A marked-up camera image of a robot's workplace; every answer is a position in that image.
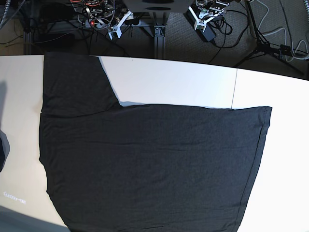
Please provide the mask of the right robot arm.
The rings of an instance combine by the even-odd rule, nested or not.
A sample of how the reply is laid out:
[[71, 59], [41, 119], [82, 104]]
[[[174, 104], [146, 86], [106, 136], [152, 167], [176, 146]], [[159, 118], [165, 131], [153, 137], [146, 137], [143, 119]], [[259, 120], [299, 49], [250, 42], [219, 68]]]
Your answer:
[[82, 28], [110, 29], [120, 22], [117, 0], [70, 0]]

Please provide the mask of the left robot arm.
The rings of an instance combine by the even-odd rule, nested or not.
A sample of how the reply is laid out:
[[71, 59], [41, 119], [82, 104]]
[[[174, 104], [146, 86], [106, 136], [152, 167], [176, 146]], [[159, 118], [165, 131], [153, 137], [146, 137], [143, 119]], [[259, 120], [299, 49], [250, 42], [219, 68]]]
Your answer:
[[223, 17], [225, 8], [232, 2], [239, 0], [196, 0], [191, 7], [200, 20], [206, 21], [210, 18]]

